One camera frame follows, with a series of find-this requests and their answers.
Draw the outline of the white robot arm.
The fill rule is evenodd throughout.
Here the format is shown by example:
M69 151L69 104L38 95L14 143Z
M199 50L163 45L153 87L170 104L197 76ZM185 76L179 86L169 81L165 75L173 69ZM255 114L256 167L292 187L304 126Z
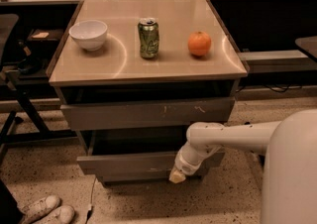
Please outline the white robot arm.
M265 156L262 224L317 224L317 110L282 121L226 127L196 122L169 175L180 183L222 147Z

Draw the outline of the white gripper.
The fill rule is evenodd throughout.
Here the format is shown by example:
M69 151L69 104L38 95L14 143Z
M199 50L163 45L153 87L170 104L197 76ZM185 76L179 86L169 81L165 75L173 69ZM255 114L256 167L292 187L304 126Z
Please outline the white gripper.
M201 167L203 159L198 158L194 161L188 161L181 153L176 155L174 167L169 174L169 180L178 184L186 180L187 175L194 175Z

